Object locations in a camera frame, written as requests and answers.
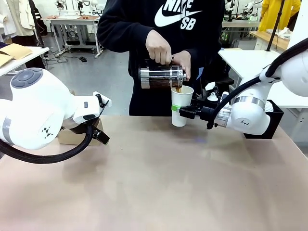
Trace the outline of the person's left hand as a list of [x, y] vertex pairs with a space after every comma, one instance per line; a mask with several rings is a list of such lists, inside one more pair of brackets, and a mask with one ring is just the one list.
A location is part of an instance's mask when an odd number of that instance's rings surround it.
[[189, 81], [191, 78], [191, 55], [188, 51], [181, 51], [174, 55], [173, 57], [173, 63], [176, 65], [180, 65], [185, 71], [186, 74], [186, 81]]

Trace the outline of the person's right hand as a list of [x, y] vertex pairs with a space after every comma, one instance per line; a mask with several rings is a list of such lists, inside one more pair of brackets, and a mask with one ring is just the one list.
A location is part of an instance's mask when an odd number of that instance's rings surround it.
[[145, 46], [150, 59], [154, 60], [157, 64], [167, 65], [171, 63], [171, 47], [155, 30], [151, 30], [148, 33]]

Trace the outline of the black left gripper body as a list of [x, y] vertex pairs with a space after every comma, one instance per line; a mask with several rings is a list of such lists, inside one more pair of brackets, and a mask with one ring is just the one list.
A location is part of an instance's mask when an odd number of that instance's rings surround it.
[[91, 135], [93, 133], [93, 125], [96, 123], [96, 118], [78, 124], [72, 118], [63, 121], [63, 128], [71, 130], [75, 134]]

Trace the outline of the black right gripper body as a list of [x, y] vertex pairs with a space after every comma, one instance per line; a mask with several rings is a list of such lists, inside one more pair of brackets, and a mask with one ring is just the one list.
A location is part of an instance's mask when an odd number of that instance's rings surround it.
[[214, 127], [214, 121], [216, 119], [218, 112], [216, 109], [209, 107], [202, 107], [200, 112], [200, 119], [203, 121], [207, 121], [207, 129], [212, 129]]

